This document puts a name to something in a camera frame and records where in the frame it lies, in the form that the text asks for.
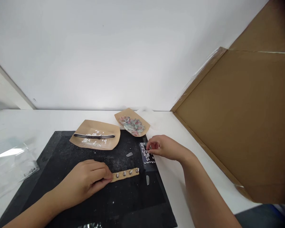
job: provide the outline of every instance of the white table surface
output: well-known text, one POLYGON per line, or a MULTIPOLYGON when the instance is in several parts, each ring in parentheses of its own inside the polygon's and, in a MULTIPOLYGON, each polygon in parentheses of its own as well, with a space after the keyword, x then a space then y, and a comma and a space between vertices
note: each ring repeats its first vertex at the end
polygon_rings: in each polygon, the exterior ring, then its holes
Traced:
MULTIPOLYGON (((114 114, 118 111, 56 111, 56 110, 2 110, 0 111, 0 143, 11 138, 28 145, 38 158, 54 131, 76 130, 85 120, 96 120, 118 125, 114 114)), ((211 160, 201 146, 171 112, 143 112, 141 116, 151 124, 147 133, 165 134, 196 154, 219 193, 236 214, 255 207, 243 197, 211 160)), ((154 156, 166 189, 178 227, 194 227, 186 202, 185 179, 181 165, 176 161, 154 156)), ((0 198, 0 217, 17 192, 20 184, 0 198)))

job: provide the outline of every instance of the black mat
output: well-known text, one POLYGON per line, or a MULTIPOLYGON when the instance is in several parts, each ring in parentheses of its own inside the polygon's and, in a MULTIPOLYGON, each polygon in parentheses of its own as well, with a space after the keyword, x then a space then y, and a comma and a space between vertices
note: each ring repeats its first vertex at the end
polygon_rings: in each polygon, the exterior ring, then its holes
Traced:
POLYGON ((121 130, 119 143, 113 150, 93 150, 69 142, 73 133, 54 132, 37 160, 40 171, 22 183, 0 219, 0 227, 52 190, 76 164, 87 159, 105 162, 112 173, 138 167, 140 174, 108 184, 86 201, 59 214, 47 227, 74 228, 90 223, 101 223, 104 228, 177 226, 157 167, 155 171, 144 168, 140 143, 146 141, 145 137, 133 137, 121 130))

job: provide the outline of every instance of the cardboard box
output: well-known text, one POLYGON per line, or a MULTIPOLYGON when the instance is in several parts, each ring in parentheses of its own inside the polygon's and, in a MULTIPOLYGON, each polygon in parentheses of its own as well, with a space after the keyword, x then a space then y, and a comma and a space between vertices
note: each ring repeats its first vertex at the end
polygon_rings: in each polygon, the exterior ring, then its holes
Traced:
MULTIPOLYGON (((264 9, 260 14, 268 15, 272 7, 264 9)), ((258 26, 253 20, 232 45, 243 50, 220 48, 171 111, 242 195, 280 204, 285 203, 285 53, 250 51, 256 43, 241 37, 263 33, 260 16, 256 19, 258 26)), ((285 51, 277 43, 283 37, 263 46, 263 34, 257 37, 259 50, 285 51)))

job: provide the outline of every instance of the finger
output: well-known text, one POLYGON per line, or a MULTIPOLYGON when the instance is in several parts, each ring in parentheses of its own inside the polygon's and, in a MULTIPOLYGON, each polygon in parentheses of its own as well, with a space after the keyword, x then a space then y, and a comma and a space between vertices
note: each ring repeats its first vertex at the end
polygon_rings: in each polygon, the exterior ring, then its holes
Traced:
POLYGON ((99 181, 101 179, 103 179, 106 175, 106 170, 104 168, 102 169, 97 169, 97 170, 94 170, 94 171, 91 171, 89 172, 88 174, 88 184, 93 184, 95 183, 96 181, 99 181))
POLYGON ((151 149, 151 150, 148 150, 148 153, 149 154, 160 155, 161 151, 159 149, 151 149))
POLYGON ((97 170, 97 169, 100 169, 100 168, 105 168, 106 166, 107 165, 104 164, 103 162, 97 162, 97 161, 86 164, 86 168, 89 171, 94 171, 94 170, 97 170))
POLYGON ((112 179, 110 179, 110 180, 102 179, 102 180, 95 182, 88 191, 89 195, 91 196, 91 195, 95 194, 96 192, 98 192, 99 190, 103 189, 111 181, 112 181, 112 179))
POLYGON ((152 138, 149 139, 146 149, 149 150, 151 145, 155 145, 156 143, 159 143, 158 137, 153 136, 152 138))

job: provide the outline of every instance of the transparent plastic sheet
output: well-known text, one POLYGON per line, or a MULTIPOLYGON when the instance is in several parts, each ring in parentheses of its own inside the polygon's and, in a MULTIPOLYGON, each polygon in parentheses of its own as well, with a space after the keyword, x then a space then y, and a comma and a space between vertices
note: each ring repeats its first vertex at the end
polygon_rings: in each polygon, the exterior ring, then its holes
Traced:
POLYGON ((0 153, 0 198, 39 170, 26 144, 0 153))

